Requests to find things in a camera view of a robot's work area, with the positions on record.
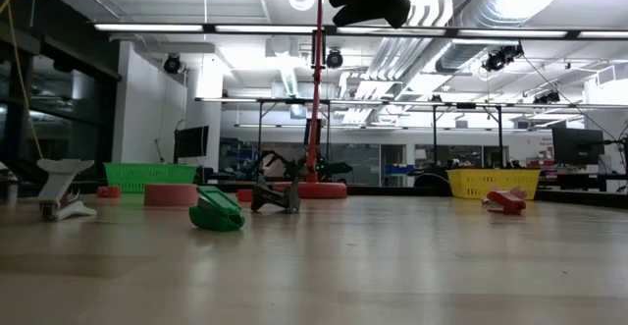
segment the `desk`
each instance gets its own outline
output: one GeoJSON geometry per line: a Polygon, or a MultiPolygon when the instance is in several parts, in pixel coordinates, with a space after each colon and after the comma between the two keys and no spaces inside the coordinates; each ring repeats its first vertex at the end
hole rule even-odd
{"type": "Polygon", "coordinates": [[[558,174],[556,185],[558,185],[561,190],[598,189],[601,192],[606,192],[606,181],[623,180],[626,180],[626,175],[624,174],[558,174]]]}

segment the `red object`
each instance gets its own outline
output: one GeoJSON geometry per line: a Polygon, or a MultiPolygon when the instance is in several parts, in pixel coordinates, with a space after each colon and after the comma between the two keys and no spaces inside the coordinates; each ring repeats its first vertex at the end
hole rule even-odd
{"type": "MultiPolygon", "coordinates": [[[[276,183],[273,189],[284,190],[289,187],[290,183],[276,183]]],[[[346,185],[341,183],[300,183],[298,196],[312,199],[346,198],[346,185]]]]}
{"type": "Polygon", "coordinates": [[[308,183],[318,182],[318,173],[316,173],[316,158],[318,156],[316,141],[317,141],[317,128],[318,124],[318,106],[321,103],[321,96],[319,93],[319,86],[321,84],[321,56],[323,52],[323,0],[318,0],[318,16],[316,20],[316,44],[315,44],[316,56],[314,57],[316,62],[314,66],[314,101],[312,103],[312,124],[310,127],[310,146],[307,150],[307,170],[308,174],[305,177],[305,181],[308,183]]]}
{"type": "Polygon", "coordinates": [[[118,198],[120,197],[120,187],[98,187],[96,193],[98,197],[118,198]]]}
{"type": "Polygon", "coordinates": [[[237,202],[252,202],[253,190],[238,190],[235,196],[237,197],[237,202]]]}
{"type": "Polygon", "coordinates": [[[526,201],[508,191],[491,191],[487,194],[487,199],[502,206],[502,209],[493,208],[489,212],[520,216],[521,211],[526,209],[526,201]]]}
{"type": "Polygon", "coordinates": [[[144,206],[194,206],[198,200],[194,184],[146,184],[144,206]]]}

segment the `white ceiling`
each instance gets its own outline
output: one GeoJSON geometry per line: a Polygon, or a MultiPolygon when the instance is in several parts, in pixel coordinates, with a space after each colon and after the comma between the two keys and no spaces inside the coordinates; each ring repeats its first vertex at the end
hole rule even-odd
{"type": "MultiPolygon", "coordinates": [[[[314,8],[296,11],[288,0],[207,0],[205,20],[204,0],[64,0],[77,10],[98,22],[154,22],[154,23],[246,23],[246,24],[314,24],[314,8]]],[[[628,27],[628,0],[554,0],[551,5],[531,19],[529,27],[628,27]]],[[[325,23],[331,24],[335,10],[326,3],[325,23]]],[[[263,61],[267,36],[241,35],[159,35],[145,36],[144,41],[164,42],[211,42],[234,67],[232,75],[225,79],[225,88],[269,86],[280,78],[278,71],[253,70],[242,64],[258,59],[263,61]]],[[[309,43],[308,37],[299,38],[309,43]]],[[[379,38],[331,37],[328,46],[341,49],[347,66],[370,64],[376,54],[379,38]]],[[[561,78],[563,90],[581,91],[580,80],[590,72],[578,72],[577,68],[590,68],[600,62],[628,59],[626,42],[582,41],[524,41],[524,49],[533,64],[550,80],[561,78]],[[572,62],[572,70],[565,70],[565,61],[572,62]]],[[[153,53],[156,58],[165,54],[153,53]]],[[[192,65],[198,63],[198,55],[183,55],[192,65]]],[[[297,69],[300,81],[311,81],[312,71],[307,67],[297,69]]],[[[324,74],[327,81],[337,81],[340,71],[324,74]]],[[[510,65],[506,73],[482,81],[474,77],[454,77],[448,85],[456,91],[501,91],[512,95],[534,88],[545,82],[525,62],[510,65]]]]}

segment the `wooden floor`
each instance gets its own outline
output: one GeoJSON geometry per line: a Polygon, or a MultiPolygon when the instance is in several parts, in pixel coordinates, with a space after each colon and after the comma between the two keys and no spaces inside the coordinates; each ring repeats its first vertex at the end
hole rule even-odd
{"type": "Polygon", "coordinates": [[[141,196],[96,218],[0,207],[0,324],[601,325],[628,320],[628,215],[351,197],[196,230],[141,196]]]}

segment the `security camera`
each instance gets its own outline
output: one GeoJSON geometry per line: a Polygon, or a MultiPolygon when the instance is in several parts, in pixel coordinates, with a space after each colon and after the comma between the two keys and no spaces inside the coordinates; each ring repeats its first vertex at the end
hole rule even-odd
{"type": "Polygon", "coordinates": [[[181,61],[181,55],[169,54],[164,63],[164,71],[169,75],[178,75],[185,71],[185,63],[181,61]]]}
{"type": "Polygon", "coordinates": [[[327,67],[334,70],[342,67],[342,54],[339,49],[330,50],[330,54],[327,55],[327,67]]]}

